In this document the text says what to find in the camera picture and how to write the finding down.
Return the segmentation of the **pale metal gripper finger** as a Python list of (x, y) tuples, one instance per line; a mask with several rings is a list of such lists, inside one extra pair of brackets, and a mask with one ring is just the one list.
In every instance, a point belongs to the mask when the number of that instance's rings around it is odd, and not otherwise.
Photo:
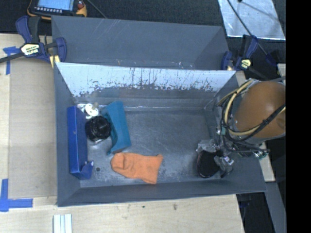
[(196, 152), (200, 153), (202, 151), (207, 151), (214, 153), (217, 151), (217, 145), (214, 140), (201, 140), (196, 148)]
[(229, 175), (233, 170), (234, 160), (230, 159), (228, 156), (215, 156), (214, 162), (220, 169), (220, 177), (224, 178)]

